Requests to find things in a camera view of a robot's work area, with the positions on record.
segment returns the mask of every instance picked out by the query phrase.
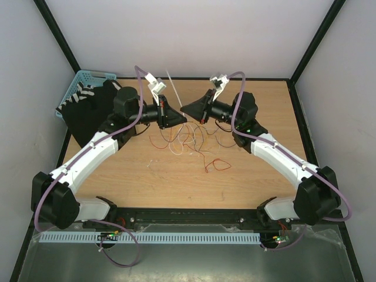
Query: wooden tabletop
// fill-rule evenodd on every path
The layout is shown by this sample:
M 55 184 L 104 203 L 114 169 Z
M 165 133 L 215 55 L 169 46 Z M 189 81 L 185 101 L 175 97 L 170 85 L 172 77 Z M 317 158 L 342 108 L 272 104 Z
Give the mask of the wooden tabletop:
M 123 86 L 138 89 L 136 80 L 120 80 Z M 152 102 L 152 96 L 144 81 L 145 100 Z M 180 109 L 176 95 L 170 82 L 165 81 L 167 89 L 163 94 L 169 104 L 176 110 Z M 202 97 L 211 88 L 206 80 L 175 80 L 174 85 L 183 105 Z M 239 92 L 240 82 L 231 81 L 219 100 L 231 104 Z M 305 159 L 297 122 L 288 93 L 283 81 L 247 81 L 246 91 L 254 94 L 258 106 L 257 120 L 268 129 L 285 147 Z M 211 120 L 205 125 L 209 134 L 217 126 Z M 140 131 L 145 128 L 137 126 Z M 294 194 L 292 185 L 276 170 L 261 159 L 248 154 L 237 146 L 221 147 L 234 144 L 231 133 L 218 130 L 213 135 L 202 134 L 197 129 L 196 149 L 202 144 L 201 152 L 205 155 L 206 164 L 214 159 L 221 159 L 231 164 L 227 170 L 216 170 L 213 165 L 204 169 L 203 156 L 188 146 L 183 147 L 176 139 L 170 147 L 180 155 L 174 155 L 168 143 L 160 135 L 157 124 L 140 136 L 133 137 L 115 155 L 104 161 L 84 182 L 77 197 L 103 196 L 119 207 L 168 207 L 191 209 L 255 209 L 263 201 L 273 196 L 291 196 Z M 168 139 L 170 129 L 162 132 Z M 187 128 L 180 132 L 180 140 L 187 138 Z M 186 142 L 193 147 L 192 137 Z M 65 162 L 80 147 L 70 139 L 66 151 Z M 216 162 L 218 169 L 228 167 L 223 162 Z

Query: black frame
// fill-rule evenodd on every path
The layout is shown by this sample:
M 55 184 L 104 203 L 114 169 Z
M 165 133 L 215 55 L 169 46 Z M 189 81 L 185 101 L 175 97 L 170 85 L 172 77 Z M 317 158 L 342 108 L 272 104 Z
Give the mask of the black frame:
M 41 12 L 43 18 L 45 19 L 47 25 L 49 26 L 52 34 L 54 35 L 56 41 L 58 42 L 61 50 L 65 54 L 68 62 L 70 63 L 72 69 L 75 73 L 81 70 L 76 58 L 74 57 L 73 52 L 71 51 L 67 41 L 64 38 L 63 33 L 61 32 L 58 24 L 56 23 L 50 9 L 48 8 L 45 0 L 34 0 L 34 3 L 38 7 L 39 11 Z M 310 45 L 308 46 L 304 56 L 301 58 L 300 63 L 298 64 L 294 74 L 290 79 L 279 79 L 279 78 L 247 78 L 247 80 L 268 80 L 268 81 L 286 81 L 288 91 L 290 93 L 291 103 L 293 105 L 294 113 L 296 116 L 296 120 L 298 123 L 298 128 L 301 136 L 301 140 L 303 143 L 305 155 L 307 161 L 310 163 L 314 163 L 317 165 L 317 158 L 315 155 L 313 143 L 311 140 L 310 133 L 308 131 L 306 119 L 304 117 L 303 110 L 300 105 L 300 100 L 298 94 L 295 89 L 295 84 L 297 83 L 299 77 L 303 73 L 304 69 L 308 65 L 310 59 L 314 55 L 317 47 L 319 46 L 320 42 L 323 40 L 326 32 L 328 31 L 329 27 L 335 20 L 335 17 L 338 15 L 340 9 L 344 5 L 345 0 L 334 0 L 331 8 L 327 12 L 324 20 L 322 21 L 319 29 L 317 30 L 315 36 L 313 37 Z M 207 79 L 207 78 L 173 78 L 173 79 Z M 57 167 L 63 164 L 63 160 L 65 157 L 66 150 L 68 148 L 69 140 L 71 138 L 71 134 L 69 131 L 66 133 L 65 140 L 62 146 L 62 150 L 59 156 Z M 126 227 L 127 228 L 134 228 L 135 224 L 147 224 L 150 221 L 154 223 L 163 223 L 163 224 L 222 224 L 224 226 L 233 226 L 236 225 L 240 229 L 245 230 L 255 230 L 261 233 L 267 232 L 275 232 L 279 229 L 279 226 L 271 226 L 270 228 L 265 228 L 260 225 L 257 220 L 256 210 L 221 210 L 221 209 L 213 209 L 213 210 L 205 210 L 205 209 L 138 209 L 138 208 L 119 208 L 118 213 L 122 215 L 122 217 L 126 220 Z M 332 213 L 333 217 L 342 217 L 342 214 L 339 210 L 336 210 Z M 363 281 L 363 277 L 361 274 L 361 270 L 359 268 L 353 246 L 351 244 L 350 237 L 347 232 L 347 228 L 344 222 L 327 222 L 321 221 L 320 224 L 336 224 L 340 229 L 343 242 L 347 248 L 347 254 L 350 259 L 351 268 L 354 273 L 356 281 Z M 23 241 L 21 251 L 19 253 L 18 259 L 15 264 L 15 268 L 12 273 L 11 281 L 18 281 L 18 277 L 22 270 L 22 265 L 24 259 L 26 257 L 26 252 L 29 246 L 29 242 L 32 238 L 32 234 L 34 231 L 33 226 L 33 218 L 30 222 L 28 227 L 28 231 L 26 232 L 25 239 Z

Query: white wall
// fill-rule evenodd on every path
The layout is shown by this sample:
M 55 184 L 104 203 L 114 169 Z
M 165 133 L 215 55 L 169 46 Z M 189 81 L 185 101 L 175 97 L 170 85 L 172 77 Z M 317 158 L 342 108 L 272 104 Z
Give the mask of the white wall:
M 290 78 L 333 0 L 47 0 L 81 68 Z
M 347 1 L 298 81 L 318 159 L 337 174 L 365 281 L 375 281 L 376 1 Z
M 54 108 L 73 76 L 35 4 L 2 1 L 0 281 L 9 281 L 32 216 L 32 178 L 56 166 L 66 126 Z

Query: black and white striped fabric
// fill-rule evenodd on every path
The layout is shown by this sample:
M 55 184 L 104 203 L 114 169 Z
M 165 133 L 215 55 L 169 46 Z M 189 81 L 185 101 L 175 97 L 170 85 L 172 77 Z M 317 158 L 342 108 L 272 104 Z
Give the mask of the black and white striped fabric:
M 115 80 L 106 80 L 99 87 L 84 86 L 79 82 L 77 92 L 56 108 L 81 147 L 91 140 L 98 127 L 112 113 L 113 98 L 120 88 Z

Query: robotic arm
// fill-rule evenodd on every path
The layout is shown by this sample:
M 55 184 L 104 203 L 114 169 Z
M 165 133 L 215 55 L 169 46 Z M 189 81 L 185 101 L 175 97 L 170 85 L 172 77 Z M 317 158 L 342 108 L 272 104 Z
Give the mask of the robotic arm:
M 222 92 L 224 88 L 223 84 L 228 82 L 216 79 L 220 77 L 216 76 L 214 79 L 211 79 L 216 89 L 209 89 L 201 99 L 182 107 L 180 110 L 201 124 L 206 123 L 210 117 L 217 119 L 219 122 L 231 124 L 239 94 L 236 95 L 232 105 L 216 100 L 218 97 L 217 92 Z M 269 224 L 270 220 L 279 219 L 300 219 L 309 225 L 316 224 L 316 222 L 336 209 L 340 205 L 341 200 L 339 195 L 326 184 L 316 179 L 311 173 L 302 169 L 302 167 L 317 172 L 337 187 L 337 179 L 334 171 L 329 167 L 320 169 L 281 146 L 268 133 L 267 129 L 256 121 L 257 110 L 258 107 L 255 104 L 252 93 L 243 92 L 240 107 L 235 117 L 235 127 L 241 133 L 248 133 L 261 139 L 269 140 L 274 146 L 261 140 L 240 136 L 233 132 L 234 140 L 239 147 L 242 147 L 248 153 L 260 157 L 278 170 L 297 191 L 295 197 L 273 197 L 259 205 L 257 208 L 258 219 L 265 226 Z M 276 145 L 287 151 L 291 157 L 301 162 L 303 166 L 298 165 L 281 153 L 276 148 Z
M 153 88 L 156 89 L 159 83 L 154 83 Z M 159 127 L 164 129 L 187 122 L 184 116 L 169 106 L 165 96 L 158 95 L 161 90 L 163 90 L 163 87 L 152 91 L 154 96 L 153 104 L 145 104 L 139 123 L 157 122 Z M 100 126 L 93 139 L 71 160 L 53 170 L 49 175 L 39 172 L 33 178 L 31 201 L 31 209 L 33 211 L 36 210 L 47 187 L 63 173 L 62 178 L 60 178 L 44 201 L 40 212 L 41 217 L 60 229 L 65 229 L 78 220 L 103 220 L 107 218 L 108 221 L 115 221 L 113 217 L 116 215 L 111 211 L 116 208 L 116 205 L 111 201 L 102 197 L 79 199 L 75 197 L 75 194 L 85 179 L 105 159 L 120 150 L 136 134 L 136 128 L 131 127 L 95 145 L 99 139 L 109 136 L 111 133 L 130 125 L 136 120 L 139 112 L 139 99 L 140 97 L 135 88 L 124 87 L 119 89 L 114 98 L 114 113 Z M 90 147 L 92 147 L 91 150 L 80 157 L 69 170 L 66 169 L 73 160 Z

